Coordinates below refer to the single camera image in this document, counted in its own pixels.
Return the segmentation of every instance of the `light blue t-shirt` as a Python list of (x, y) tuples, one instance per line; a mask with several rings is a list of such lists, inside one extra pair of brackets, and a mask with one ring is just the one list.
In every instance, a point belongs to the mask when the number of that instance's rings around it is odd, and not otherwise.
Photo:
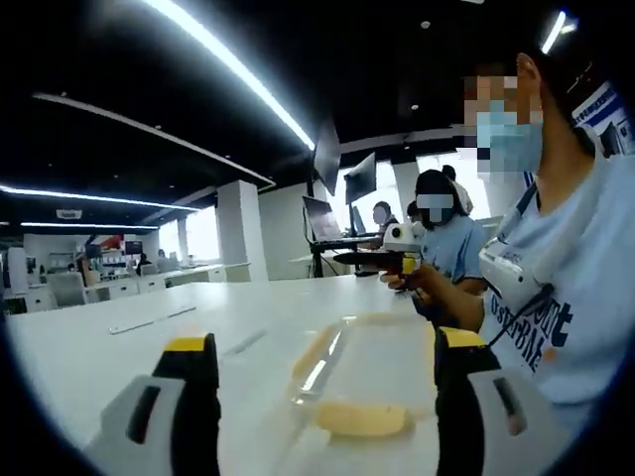
[[(448, 224), (427, 231), (420, 238), (424, 262), (458, 283), (466, 278), (482, 278), (478, 252), (485, 244), (484, 228), (468, 216), (456, 215)], [(441, 315), (437, 305), (421, 305), (413, 297), (417, 312), (434, 321)]]
[[(521, 256), (559, 236), (580, 188), (540, 216), (534, 196), (507, 242)], [(554, 404), (572, 435), (586, 422), (621, 363), (635, 329), (635, 157), (611, 159), (596, 212), (554, 276), (545, 308), (521, 316), (492, 346), (502, 367), (521, 368)], [(484, 295), (480, 334), (490, 341), (512, 318), (492, 291)]]

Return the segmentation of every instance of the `ceiling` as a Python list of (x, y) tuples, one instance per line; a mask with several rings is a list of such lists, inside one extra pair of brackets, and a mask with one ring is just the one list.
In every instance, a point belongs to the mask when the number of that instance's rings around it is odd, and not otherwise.
[[(188, 203), (205, 207), (216, 187), (237, 179), (259, 187), (269, 178), (278, 186), (305, 179), (310, 152), (302, 141), (219, 59), (144, 1), (52, 3), (21, 20), (16, 59), (24, 66), (14, 71), (13, 120), (2, 131), (11, 159), (0, 183), (160, 203), (207, 189)], [(223, 41), (310, 137), (330, 115), (341, 143), (461, 123), (468, 65), (484, 48), (508, 48), (505, 28), (516, 28), (505, 2), (493, 0), (325, 1), (309, 11), (302, 2), (277, 0), (176, 3)], [(34, 93), (116, 113), (216, 159)], [(403, 161), (457, 145), (459, 138), (407, 151), (397, 144), (380, 155)], [(343, 164), (366, 153), (346, 155)], [(82, 209), (84, 223), (129, 225), (159, 225), (185, 213), (148, 218), (159, 208), (17, 195), (1, 204), (5, 216), (21, 221), (57, 221), (59, 208)]]

